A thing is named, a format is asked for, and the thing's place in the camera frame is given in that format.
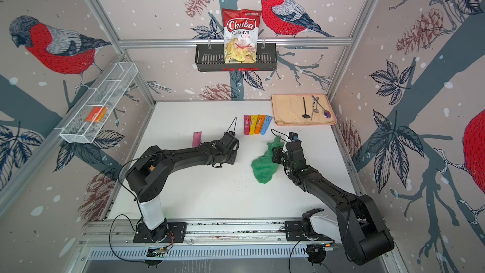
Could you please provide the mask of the green cleaning cloth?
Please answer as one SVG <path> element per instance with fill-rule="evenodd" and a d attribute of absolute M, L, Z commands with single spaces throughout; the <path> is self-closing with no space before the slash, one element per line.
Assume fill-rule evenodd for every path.
<path fill-rule="evenodd" d="M 267 150 L 264 155 L 251 163 L 253 175 L 259 183 L 268 183 L 277 172 L 279 165 L 272 161 L 273 148 L 283 147 L 284 142 L 280 136 L 276 136 L 272 142 L 267 143 Z"/>

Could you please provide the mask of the magenta toothpaste tube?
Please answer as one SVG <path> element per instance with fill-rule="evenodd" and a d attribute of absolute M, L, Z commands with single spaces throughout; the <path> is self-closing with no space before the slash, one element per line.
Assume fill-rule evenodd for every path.
<path fill-rule="evenodd" d="M 198 147 L 202 142 L 202 133 L 200 131 L 193 133 L 192 147 Z"/>

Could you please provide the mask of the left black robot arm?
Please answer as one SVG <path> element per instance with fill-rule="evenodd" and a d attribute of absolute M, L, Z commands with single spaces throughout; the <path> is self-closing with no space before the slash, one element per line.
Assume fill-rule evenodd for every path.
<path fill-rule="evenodd" d="M 219 140 L 204 142 L 198 147 L 162 150 L 154 145 L 131 166 L 126 174 L 130 190 L 135 194 L 141 213 L 141 227 L 150 239 L 161 242 L 169 233 L 159 195 L 168 177 L 194 166 L 220 168 L 236 162 L 239 140 L 233 131 L 226 131 Z"/>

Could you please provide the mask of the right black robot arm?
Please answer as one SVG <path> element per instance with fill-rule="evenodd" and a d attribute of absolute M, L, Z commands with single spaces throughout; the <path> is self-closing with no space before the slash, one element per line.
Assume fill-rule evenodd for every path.
<path fill-rule="evenodd" d="M 308 165 L 301 141 L 290 141 L 272 151 L 272 162 L 284 167 L 295 186 L 318 198 L 336 215 L 342 246 L 350 261 L 363 265 L 395 248 L 373 199 L 343 190 Z"/>

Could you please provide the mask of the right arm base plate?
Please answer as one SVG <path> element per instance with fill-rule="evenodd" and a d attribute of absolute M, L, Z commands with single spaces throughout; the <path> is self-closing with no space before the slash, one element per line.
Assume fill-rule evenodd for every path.
<path fill-rule="evenodd" d="M 285 232 L 286 241 L 330 241 L 333 240 L 326 236 L 315 233 L 309 224 L 302 224 L 302 221 L 285 221 L 282 229 Z"/>

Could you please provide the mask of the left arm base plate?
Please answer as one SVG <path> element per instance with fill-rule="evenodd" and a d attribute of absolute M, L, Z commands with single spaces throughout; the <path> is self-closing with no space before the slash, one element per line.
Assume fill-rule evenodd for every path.
<path fill-rule="evenodd" d="M 143 222 L 136 226 L 134 243 L 182 243 L 186 235 L 186 222 L 163 222 L 154 230 L 149 230 Z"/>

